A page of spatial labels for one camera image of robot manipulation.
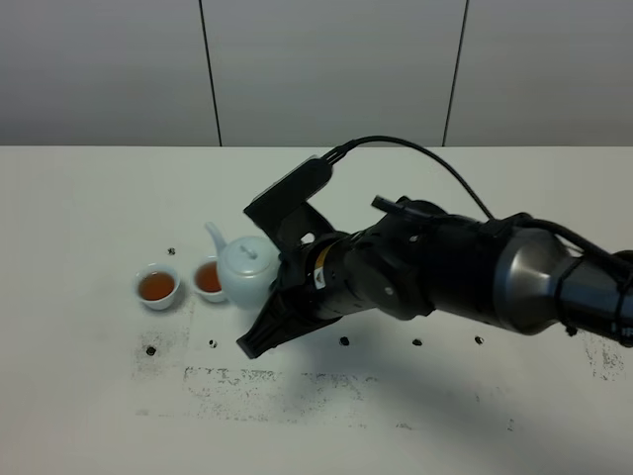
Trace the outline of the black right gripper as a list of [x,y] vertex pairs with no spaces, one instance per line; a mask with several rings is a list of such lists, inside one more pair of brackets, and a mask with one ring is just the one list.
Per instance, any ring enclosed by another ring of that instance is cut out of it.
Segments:
[[379,310],[401,321],[435,311],[419,272],[382,237],[333,233],[286,254],[275,290],[237,345],[258,358],[280,344],[340,319]]

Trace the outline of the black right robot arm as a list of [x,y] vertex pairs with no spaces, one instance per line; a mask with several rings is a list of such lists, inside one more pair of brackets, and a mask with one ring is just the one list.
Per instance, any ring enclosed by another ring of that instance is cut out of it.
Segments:
[[281,257],[270,297],[238,340],[248,357],[372,309],[401,321],[441,311],[525,335],[560,324],[631,345],[630,252],[523,213],[481,223],[409,198],[374,206],[382,219],[353,234],[306,203],[245,209]]

